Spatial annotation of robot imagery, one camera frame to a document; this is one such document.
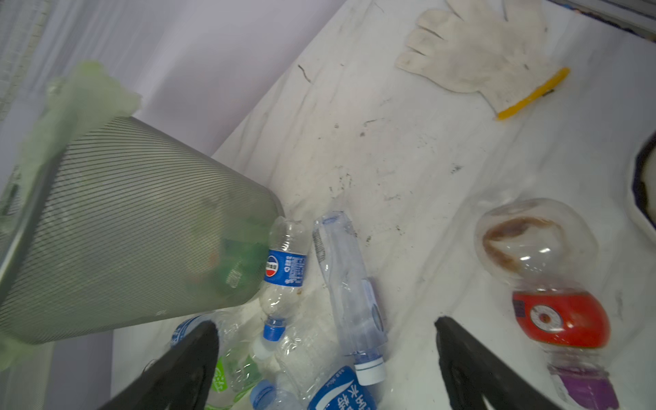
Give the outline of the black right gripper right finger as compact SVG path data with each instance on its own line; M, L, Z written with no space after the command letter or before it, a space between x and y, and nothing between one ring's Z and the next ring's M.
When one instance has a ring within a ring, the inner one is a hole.
M556 409L456 320L435 322L439 366L453 409Z

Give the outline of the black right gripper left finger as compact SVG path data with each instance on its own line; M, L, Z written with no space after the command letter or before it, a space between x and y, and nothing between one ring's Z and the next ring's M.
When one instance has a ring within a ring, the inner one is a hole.
M219 348L215 324L204 321L102 408L205 408Z

